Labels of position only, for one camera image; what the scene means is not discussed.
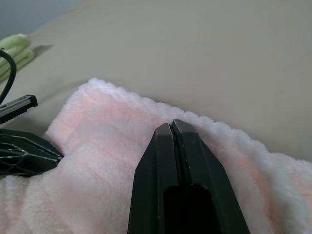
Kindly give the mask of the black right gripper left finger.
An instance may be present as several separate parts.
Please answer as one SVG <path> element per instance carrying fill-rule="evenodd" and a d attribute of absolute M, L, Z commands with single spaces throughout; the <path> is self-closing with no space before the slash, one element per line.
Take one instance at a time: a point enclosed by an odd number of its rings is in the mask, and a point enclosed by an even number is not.
<path fill-rule="evenodd" d="M 135 169 L 127 234 L 188 234 L 187 128 L 171 122 L 155 129 Z"/>

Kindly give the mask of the green towel with black writing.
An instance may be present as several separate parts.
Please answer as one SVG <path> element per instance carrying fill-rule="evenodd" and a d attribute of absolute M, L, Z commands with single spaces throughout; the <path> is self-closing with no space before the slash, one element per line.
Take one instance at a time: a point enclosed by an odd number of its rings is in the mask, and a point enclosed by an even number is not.
<path fill-rule="evenodd" d="M 17 70 L 28 64 L 35 53 L 30 49 L 31 40 L 28 35 L 17 34 L 0 40 L 0 49 L 13 58 Z M 0 83 L 10 75 L 10 65 L 0 57 Z"/>

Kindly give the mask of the pink terry towel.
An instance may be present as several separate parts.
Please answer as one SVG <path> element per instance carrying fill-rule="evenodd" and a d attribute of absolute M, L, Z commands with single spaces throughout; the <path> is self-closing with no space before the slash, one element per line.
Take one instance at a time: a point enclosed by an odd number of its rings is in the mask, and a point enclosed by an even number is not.
<path fill-rule="evenodd" d="M 0 234 L 126 234 L 135 168 L 172 119 L 193 125 L 222 163 L 251 234 L 312 234 L 312 163 L 96 78 L 45 134 L 64 155 L 58 167 L 0 180 Z"/>

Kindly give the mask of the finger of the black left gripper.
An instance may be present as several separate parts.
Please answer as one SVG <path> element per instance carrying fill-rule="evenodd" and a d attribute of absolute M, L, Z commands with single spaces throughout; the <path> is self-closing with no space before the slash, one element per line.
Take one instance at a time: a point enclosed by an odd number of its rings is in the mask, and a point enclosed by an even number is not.
<path fill-rule="evenodd" d="M 7 104 L 0 106 L 0 124 L 4 124 L 32 107 L 37 107 L 37 98 L 34 95 L 25 95 Z"/>
<path fill-rule="evenodd" d="M 0 129 L 0 176 L 37 176 L 62 159 L 58 149 L 33 133 Z"/>

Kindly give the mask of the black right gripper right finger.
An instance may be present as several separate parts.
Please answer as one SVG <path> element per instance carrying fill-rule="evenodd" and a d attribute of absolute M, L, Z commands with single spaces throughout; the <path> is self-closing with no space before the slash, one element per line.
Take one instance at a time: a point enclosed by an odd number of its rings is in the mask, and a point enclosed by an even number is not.
<path fill-rule="evenodd" d="M 185 234 L 250 234 L 231 183 L 195 128 L 172 121 L 184 178 Z"/>

